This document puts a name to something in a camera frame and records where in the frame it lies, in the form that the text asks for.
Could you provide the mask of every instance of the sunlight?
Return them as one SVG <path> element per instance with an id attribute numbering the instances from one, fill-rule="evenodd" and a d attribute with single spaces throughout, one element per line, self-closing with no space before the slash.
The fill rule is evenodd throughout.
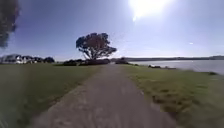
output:
<path id="1" fill-rule="evenodd" d="M 134 11 L 133 21 L 149 14 L 163 11 L 171 0 L 130 0 L 130 6 Z"/>

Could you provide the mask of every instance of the water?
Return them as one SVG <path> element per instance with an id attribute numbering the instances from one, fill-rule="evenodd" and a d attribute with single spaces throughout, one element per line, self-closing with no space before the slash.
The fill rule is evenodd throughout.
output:
<path id="1" fill-rule="evenodd" d="M 130 63 L 161 67 L 168 66 L 170 68 L 194 70 L 199 72 L 217 72 L 224 75 L 224 60 L 139 61 Z"/>

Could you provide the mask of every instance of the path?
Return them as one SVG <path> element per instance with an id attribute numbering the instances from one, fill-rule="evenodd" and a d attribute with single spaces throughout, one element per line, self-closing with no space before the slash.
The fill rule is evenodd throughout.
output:
<path id="1" fill-rule="evenodd" d="M 37 118 L 30 128 L 175 128 L 122 72 L 107 65 Z"/>

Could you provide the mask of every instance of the grass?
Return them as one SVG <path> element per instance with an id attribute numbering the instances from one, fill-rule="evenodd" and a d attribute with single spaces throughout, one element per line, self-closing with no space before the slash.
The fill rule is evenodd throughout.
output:
<path id="1" fill-rule="evenodd" d="M 124 66 L 145 96 L 185 128 L 223 128 L 224 76 Z"/>
<path id="2" fill-rule="evenodd" d="M 98 69 L 97 66 L 1 65 L 0 127 L 25 127 Z"/>

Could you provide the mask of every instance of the tree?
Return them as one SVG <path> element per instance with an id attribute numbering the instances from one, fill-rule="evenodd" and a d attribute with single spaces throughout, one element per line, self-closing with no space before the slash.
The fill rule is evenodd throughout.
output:
<path id="1" fill-rule="evenodd" d="M 54 60 L 54 58 L 52 58 L 52 57 L 47 57 L 47 58 L 44 59 L 44 62 L 45 62 L 45 63 L 54 63 L 55 60 Z"/>
<path id="2" fill-rule="evenodd" d="M 96 60 L 102 57 L 108 57 L 117 49 L 110 47 L 108 41 L 108 34 L 106 33 L 91 33 L 87 36 L 78 38 L 76 41 L 76 48 L 82 52 L 85 58 Z"/>
<path id="3" fill-rule="evenodd" d="M 10 32 L 15 31 L 19 15 L 17 0 L 0 0 L 0 47 L 7 46 Z"/>

